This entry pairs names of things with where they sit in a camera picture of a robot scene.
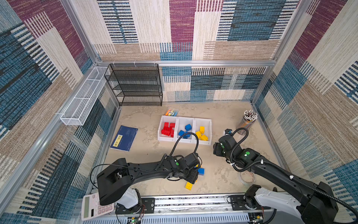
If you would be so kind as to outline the long yellow lego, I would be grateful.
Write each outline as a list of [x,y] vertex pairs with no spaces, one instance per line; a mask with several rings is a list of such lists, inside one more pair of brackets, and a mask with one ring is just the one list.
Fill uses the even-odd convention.
[[191,184],[190,182],[187,182],[185,185],[185,188],[188,190],[192,190],[193,184]]

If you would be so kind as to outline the tall red lego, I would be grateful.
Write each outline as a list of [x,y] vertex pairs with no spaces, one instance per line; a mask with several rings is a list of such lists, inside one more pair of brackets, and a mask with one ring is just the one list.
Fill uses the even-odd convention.
[[161,133],[166,136],[170,136],[173,129],[171,127],[163,127]]

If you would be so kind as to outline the long red lego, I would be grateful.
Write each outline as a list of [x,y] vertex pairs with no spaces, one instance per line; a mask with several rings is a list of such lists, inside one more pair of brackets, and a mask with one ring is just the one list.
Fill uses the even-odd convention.
[[161,134],[162,134],[162,135],[165,135],[165,136],[170,136],[171,131],[168,131],[168,130],[162,129],[162,130],[161,130]]

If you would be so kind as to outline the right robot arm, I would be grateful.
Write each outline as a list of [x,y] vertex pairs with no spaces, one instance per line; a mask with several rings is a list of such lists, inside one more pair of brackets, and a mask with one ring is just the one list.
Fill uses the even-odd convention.
[[246,206],[257,205],[275,208],[300,218],[306,224],[334,224],[341,204],[355,216],[358,211],[348,203],[334,196],[332,188],[320,182],[305,180],[269,161],[251,148],[241,148],[242,140],[234,139],[236,131],[230,130],[213,145],[213,154],[224,157],[235,171],[259,175],[285,193],[268,192],[259,185],[252,185],[245,193]]

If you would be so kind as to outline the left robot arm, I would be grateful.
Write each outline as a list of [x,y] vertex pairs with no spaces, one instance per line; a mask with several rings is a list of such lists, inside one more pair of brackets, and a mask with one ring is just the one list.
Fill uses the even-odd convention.
[[185,180],[195,184],[201,159],[197,153],[198,144],[194,151],[187,155],[164,154],[160,161],[149,163],[128,163],[120,158],[112,164],[106,164],[97,179],[99,205],[118,205],[131,213],[142,211],[143,202],[138,189],[131,186],[152,179],[167,179],[169,181]]

